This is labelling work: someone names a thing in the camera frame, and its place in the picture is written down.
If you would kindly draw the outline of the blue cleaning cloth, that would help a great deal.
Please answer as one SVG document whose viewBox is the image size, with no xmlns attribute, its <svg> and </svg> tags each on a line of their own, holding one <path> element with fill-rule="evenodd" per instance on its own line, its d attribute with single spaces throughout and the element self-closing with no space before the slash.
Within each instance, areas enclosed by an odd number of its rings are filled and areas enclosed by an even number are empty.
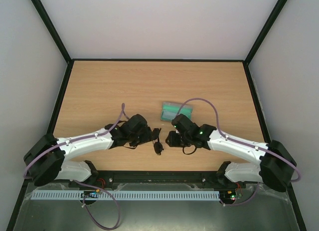
<svg viewBox="0 0 319 231">
<path fill-rule="evenodd" d="M 172 121 L 177 115 L 178 113 L 163 110 L 161 113 L 160 119 L 162 121 Z"/>
</svg>

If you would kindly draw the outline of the dark round sunglasses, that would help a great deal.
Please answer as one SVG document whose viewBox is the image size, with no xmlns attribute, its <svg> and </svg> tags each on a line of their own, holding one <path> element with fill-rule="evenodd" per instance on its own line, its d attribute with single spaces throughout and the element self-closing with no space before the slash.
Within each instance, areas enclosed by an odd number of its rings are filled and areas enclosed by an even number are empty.
<svg viewBox="0 0 319 231">
<path fill-rule="evenodd" d="M 162 143 L 160 142 L 161 128 L 154 128 L 152 131 L 153 148 L 157 155 L 161 155 L 164 150 Z"/>
</svg>

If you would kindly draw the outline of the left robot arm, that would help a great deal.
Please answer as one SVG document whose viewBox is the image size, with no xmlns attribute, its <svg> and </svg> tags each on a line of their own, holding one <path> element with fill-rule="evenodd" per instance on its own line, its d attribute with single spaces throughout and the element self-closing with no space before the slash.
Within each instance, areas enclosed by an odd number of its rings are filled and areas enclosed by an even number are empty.
<svg viewBox="0 0 319 231">
<path fill-rule="evenodd" d="M 129 145 L 130 149 L 150 142 L 153 133 L 146 119 L 136 114 L 126 121 L 84 135 L 56 138 L 48 133 L 42 136 L 25 154 L 25 176 L 41 187 L 56 180 L 86 182 L 96 175 L 92 162 L 73 159 L 91 152 L 110 150 Z"/>
</svg>

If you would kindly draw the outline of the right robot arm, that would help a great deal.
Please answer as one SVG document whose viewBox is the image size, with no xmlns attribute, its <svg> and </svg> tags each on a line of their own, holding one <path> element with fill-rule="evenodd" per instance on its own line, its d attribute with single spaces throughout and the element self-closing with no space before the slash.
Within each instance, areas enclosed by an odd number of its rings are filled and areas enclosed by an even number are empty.
<svg viewBox="0 0 319 231">
<path fill-rule="evenodd" d="M 244 163 L 225 161 L 216 172 L 217 182 L 228 187 L 238 182 L 259 182 L 277 192 L 285 192 L 291 182 L 295 160 L 282 143 L 256 143 L 229 134 L 217 127 L 203 124 L 197 126 L 183 114 L 171 122 L 175 130 L 170 131 L 165 142 L 170 147 L 220 151 L 245 160 Z"/>
</svg>

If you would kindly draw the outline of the grey glasses case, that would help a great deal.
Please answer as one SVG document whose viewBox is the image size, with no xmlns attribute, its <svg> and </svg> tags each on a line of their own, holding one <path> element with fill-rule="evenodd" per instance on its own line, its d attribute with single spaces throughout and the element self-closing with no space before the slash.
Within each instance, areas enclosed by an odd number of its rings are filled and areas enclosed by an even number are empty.
<svg viewBox="0 0 319 231">
<path fill-rule="evenodd" d="M 193 107 L 191 105 L 184 105 L 181 108 L 181 106 L 182 106 L 181 103 L 163 102 L 162 103 L 161 113 L 162 113 L 163 110 L 167 110 L 167 111 L 175 112 L 175 113 L 178 113 L 178 114 L 183 114 L 187 118 L 191 119 L 192 112 L 193 112 Z"/>
</svg>

